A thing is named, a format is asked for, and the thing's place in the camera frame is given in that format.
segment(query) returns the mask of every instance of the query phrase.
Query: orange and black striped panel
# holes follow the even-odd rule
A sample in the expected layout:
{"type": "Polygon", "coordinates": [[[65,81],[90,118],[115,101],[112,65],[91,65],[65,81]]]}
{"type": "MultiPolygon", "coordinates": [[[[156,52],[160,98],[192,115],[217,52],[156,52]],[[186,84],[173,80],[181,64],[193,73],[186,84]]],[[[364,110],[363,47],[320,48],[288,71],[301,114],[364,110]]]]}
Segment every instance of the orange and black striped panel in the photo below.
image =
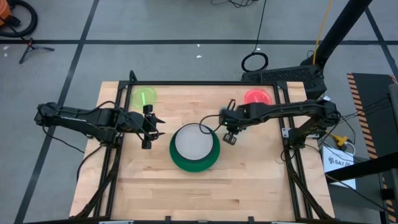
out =
{"type": "MultiPolygon", "coordinates": [[[[397,80],[395,79],[394,76],[391,76],[391,78],[394,83],[397,83],[397,80]]],[[[356,84],[355,84],[355,79],[354,79],[353,74],[352,73],[347,74],[347,79],[348,79],[348,83],[349,83],[349,88],[351,90],[351,94],[354,99],[355,108],[357,111],[359,111],[358,112],[359,124],[361,125],[361,128],[362,128],[362,133],[365,138],[365,144],[366,144],[366,148],[368,150],[369,157],[371,159],[377,159],[377,152],[376,152],[376,149],[374,148],[371,130],[369,129],[369,125],[368,125],[368,122],[365,117],[365,112],[361,111],[363,109],[363,105],[362,105],[361,97],[359,96],[358,88],[356,87],[356,84]]],[[[383,179],[383,187],[385,189],[388,188],[386,185],[386,182],[384,180],[384,177],[382,179],[383,179]]],[[[386,204],[387,204],[387,211],[389,212],[388,218],[389,218],[390,222],[395,223],[396,217],[392,215],[395,211],[392,207],[391,200],[386,200],[386,204]]]]}

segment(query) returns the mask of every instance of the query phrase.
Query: yellow cable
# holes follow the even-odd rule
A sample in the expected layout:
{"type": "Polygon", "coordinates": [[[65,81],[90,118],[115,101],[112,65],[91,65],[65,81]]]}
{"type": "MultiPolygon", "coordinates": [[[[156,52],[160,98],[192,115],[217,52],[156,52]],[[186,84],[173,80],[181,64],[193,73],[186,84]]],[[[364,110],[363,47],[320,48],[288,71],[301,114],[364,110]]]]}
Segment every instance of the yellow cable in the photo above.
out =
{"type": "Polygon", "coordinates": [[[328,6],[328,9],[326,10],[325,18],[323,18],[322,26],[321,26],[321,29],[319,30],[319,34],[318,34],[318,38],[317,38],[317,43],[315,44],[315,50],[313,51],[313,58],[312,58],[312,64],[313,64],[313,65],[315,65],[315,56],[317,56],[317,50],[318,50],[319,39],[321,39],[323,27],[325,26],[326,19],[327,19],[328,15],[329,15],[329,11],[330,11],[330,9],[331,9],[331,4],[332,4],[332,2],[333,2],[333,0],[330,0],[330,1],[329,1],[329,6],[328,6]]]}

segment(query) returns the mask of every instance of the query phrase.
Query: black floor stripe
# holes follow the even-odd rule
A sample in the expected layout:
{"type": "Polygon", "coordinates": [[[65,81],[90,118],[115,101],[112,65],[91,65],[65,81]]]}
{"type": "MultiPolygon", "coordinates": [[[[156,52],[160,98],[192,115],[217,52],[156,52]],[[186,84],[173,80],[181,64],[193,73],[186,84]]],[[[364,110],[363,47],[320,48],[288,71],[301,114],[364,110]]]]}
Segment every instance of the black floor stripe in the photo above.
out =
{"type": "Polygon", "coordinates": [[[386,59],[388,61],[388,64],[390,65],[392,73],[397,78],[398,77],[397,64],[396,64],[394,58],[392,57],[390,50],[388,49],[388,46],[387,46],[386,42],[384,41],[384,38],[381,35],[379,27],[377,26],[376,21],[374,20],[373,15],[372,15],[371,11],[369,10],[369,8],[367,8],[365,10],[365,13],[369,19],[369,22],[371,23],[371,26],[373,28],[374,33],[376,34],[378,41],[380,41],[381,49],[383,49],[384,55],[386,56],[386,59]]]}
{"type": "MultiPolygon", "coordinates": [[[[0,40],[0,44],[26,44],[27,40],[0,40]]],[[[316,40],[259,40],[266,45],[315,45],[316,40]]],[[[80,44],[81,40],[35,40],[35,44],[80,44]]],[[[166,45],[166,44],[255,44],[256,40],[84,40],[84,44],[98,45],[166,45]]],[[[398,40],[386,41],[398,45],[398,40]]],[[[340,45],[380,45],[378,40],[343,40],[340,45]]]]}
{"type": "MultiPolygon", "coordinates": [[[[96,8],[98,5],[98,1],[99,0],[93,1],[93,5],[92,5],[90,13],[88,15],[85,28],[80,37],[80,43],[78,44],[78,47],[75,52],[75,56],[73,57],[73,60],[71,62],[65,83],[63,84],[60,98],[58,99],[58,104],[61,106],[63,105],[63,103],[65,102],[65,99],[67,97],[68,90],[69,90],[70,84],[72,82],[73,75],[75,74],[76,66],[77,66],[77,63],[78,63],[80,55],[81,55],[81,50],[83,49],[83,46],[84,46],[84,40],[87,38],[87,34],[90,29],[90,25],[93,22],[93,18],[94,18],[94,14],[95,14],[95,11],[96,11],[96,8]]],[[[54,132],[55,132],[55,127],[51,127],[49,129],[49,134],[53,135],[54,132]]],[[[18,213],[17,213],[16,219],[14,221],[14,223],[16,223],[16,224],[20,224],[20,223],[24,222],[26,212],[27,212],[29,204],[30,204],[30,200],[32,199],[34,190],[37,185],[37,181],[40,177],[40,173],[41,173],[43,165],[44,165],[44,160],[45,160],[47,153],[49,151],[49,148],[50,148],[50,144],[51,144],[51,138],[46,136],[44,139],[42,148],[40,150],[39,157],[36,161],[36,165],[34,167],[32,176],[30,177],[30,181],[28,183],[24,197],[22,199],[21,205],[19,206],[18,213]]]]}

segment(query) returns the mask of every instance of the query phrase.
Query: wooden table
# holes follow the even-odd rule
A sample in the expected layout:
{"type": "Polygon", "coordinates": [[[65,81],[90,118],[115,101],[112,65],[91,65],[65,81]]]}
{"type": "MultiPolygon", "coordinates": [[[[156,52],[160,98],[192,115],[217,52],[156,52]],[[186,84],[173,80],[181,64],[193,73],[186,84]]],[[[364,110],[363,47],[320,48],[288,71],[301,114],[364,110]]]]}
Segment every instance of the wooden table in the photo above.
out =
{"type": "MultiPolygon", "coordinates": [[[[117,86],[117,82],[103,82],[97,104],[114,101],[117,86]]],[[[239,133],[235,146],[220,141],[219,159],[204,172],[179,169],[169,154],[170,140],[184,124],[198,123],[206,115],[218,114],[231,98],[237,105],[243,104],[244,94],[253,88],[266,90],[275,103],[272,87],[156,85],[152,88],[157,93],[154,112],[166,122],[158,124],[158,129],[166,134],[152,143],[151,150],[141,149],[141,141],[135,134],[125,135],[112,219],[164,220],[165,216],[171,216],[172,220],[247,221],[248,216],[253,216],[256,221],[294,221],[286,166],[280,159],[282,139],[277,119],[239,133]]],[[[291,102],[306,100],[302,83],[288,83],[288,89],[291,102]]],[[[129,110],[138,111],[132,105],[129,110]]],[[[307,119],[296,117],[296,126],[307,119]]],[[[204,124],[215,128],[218,118],[209,118],[204,124]]],[[[225,132],[225,127],[221,127],[216,133],[222,139],[225,132]]],[[[308,139],[306,143],[317,148],[316,140],[308,139]]],[[[88,140],[85,156],[97,147],[97,141],[88,140]]],[[[70,215],[77,214],[98,188],[104,152],[104,149],[97,152],[81,168],[70,215]]],[[[301,154],[309,191],[334,216],[319,153],[305,148],[301,154]]],[[[302,203],[301,192],[297,192],[302,203]]],[[[103,205],[107,198],[105,193],[103,205]]],[[[300,209],[305,217],[304,206],[300,209]]]]}

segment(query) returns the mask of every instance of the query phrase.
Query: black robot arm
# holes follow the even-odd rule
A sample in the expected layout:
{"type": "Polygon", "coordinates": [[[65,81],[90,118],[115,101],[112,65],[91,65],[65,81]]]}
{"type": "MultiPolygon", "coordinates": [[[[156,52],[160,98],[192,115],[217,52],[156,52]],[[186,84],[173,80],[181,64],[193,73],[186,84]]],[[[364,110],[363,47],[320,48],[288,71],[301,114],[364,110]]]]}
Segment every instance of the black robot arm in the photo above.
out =
{"type": "MultiPolygon", "coordinates": [[[[112,101],[107,101],[101,105],[106,103],[114,104],[112,101]]],[[[164,123],[151,112],[152,105],[145,105],[144,115],[141,115],[136,112],[125,112],[118,106],[83,110],[46,103],[37,107],[35,122],[40,126],[62,126],[79,131],[95,137],[108,147],[118,147],[119,133],[136,133],[142,140],[142,148],[150,149],[151,141],[163,134],[158,132],[156,124],[164,123]]]]}
{"type": "Polygon", "coordinates": [[[220,111],[220,125],[226,126],[228,134],[223,140],[234,145],[237,135],[252,125],[261,124],[271,118],[293,116],[309,116],[307,122],[299,128],[289,130],[288,142],[294,148],[303,148],[305,138],[315,132],[324,131],[327,127],[336,125],[340,120],[340,113],[336,105],[326,100],[307,100],[298,103],[282,105],[266,105],[264,103],[248,103],[239,105],[234,110],[234,104],[220,111]]]}

